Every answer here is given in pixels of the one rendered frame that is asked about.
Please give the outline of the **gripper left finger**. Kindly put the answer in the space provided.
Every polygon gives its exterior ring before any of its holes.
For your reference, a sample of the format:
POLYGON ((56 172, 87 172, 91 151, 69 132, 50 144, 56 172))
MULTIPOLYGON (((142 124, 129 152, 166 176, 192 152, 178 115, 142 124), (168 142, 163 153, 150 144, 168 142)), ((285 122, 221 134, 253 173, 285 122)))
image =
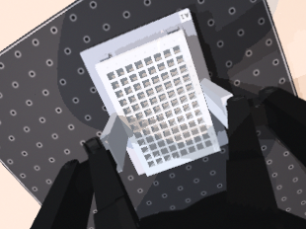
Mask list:
POLYGON ((87 229, 93 194, 95 229, 138 229, 140 220, 119 176, 128 135, 117 112, 83 147, 88 160, 60 169, 30 229, 87 229))

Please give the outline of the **light grey rectangular frame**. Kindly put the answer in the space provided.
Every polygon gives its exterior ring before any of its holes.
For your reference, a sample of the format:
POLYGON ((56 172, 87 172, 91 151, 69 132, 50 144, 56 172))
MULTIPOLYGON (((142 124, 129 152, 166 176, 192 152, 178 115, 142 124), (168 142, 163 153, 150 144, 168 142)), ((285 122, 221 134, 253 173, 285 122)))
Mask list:
MULTIPOLYGON (((115 113, 116 110, 95 64, 180 30, 183 30, 184 32, 198 80, 203 78, 210 80, 191 18, 190 9, 188 8, 80 52, 80 55, 110 116, 111 114, 115 113)), ((211 112, 210 109, 208 109, 208 111, 219 142, 219 146, 228 144, 228 137, 224 124, 211 112)), ((145 171, 129 138, 127 141, 126 150, 138 175, 144 174, 145 171)))

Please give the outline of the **white well plate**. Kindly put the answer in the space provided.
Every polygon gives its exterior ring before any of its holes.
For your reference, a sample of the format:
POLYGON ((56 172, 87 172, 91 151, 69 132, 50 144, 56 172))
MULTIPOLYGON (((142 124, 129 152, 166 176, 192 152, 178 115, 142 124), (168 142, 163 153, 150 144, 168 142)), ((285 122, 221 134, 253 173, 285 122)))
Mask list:
POLYGON ((96 68, 147 176, 220 151, 183 30, 96 68))

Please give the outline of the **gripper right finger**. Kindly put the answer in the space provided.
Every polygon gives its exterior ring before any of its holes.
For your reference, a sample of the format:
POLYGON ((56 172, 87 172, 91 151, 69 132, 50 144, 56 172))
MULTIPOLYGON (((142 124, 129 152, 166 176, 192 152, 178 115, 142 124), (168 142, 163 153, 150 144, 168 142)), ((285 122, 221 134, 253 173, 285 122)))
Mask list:
POLYGON ((255 126, 266 125, 306 167, 306 101, 279 87, 247 99, 206 78, 198 81, 206 106, 228 122, 224 229, 284 229, 255 126))

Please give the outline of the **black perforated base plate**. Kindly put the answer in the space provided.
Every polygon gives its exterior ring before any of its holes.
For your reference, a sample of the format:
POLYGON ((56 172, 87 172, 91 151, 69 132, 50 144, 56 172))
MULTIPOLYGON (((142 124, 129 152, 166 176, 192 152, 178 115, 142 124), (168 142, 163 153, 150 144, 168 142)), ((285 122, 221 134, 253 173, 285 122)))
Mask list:
MULTIPOLYGON (((80 52, 190 9, 211 82, 257 98, 298 97, 267 0, 75 0, 0 51, 0 163, 41 206, 60 168, 88 160, 110 115, 80 52)), ((256 126, 277 207, 306 219, 306 167, 256 126)), ((119 176, 140 218, 226 191, 228 144, 148 176, 127 151, 119 176)))

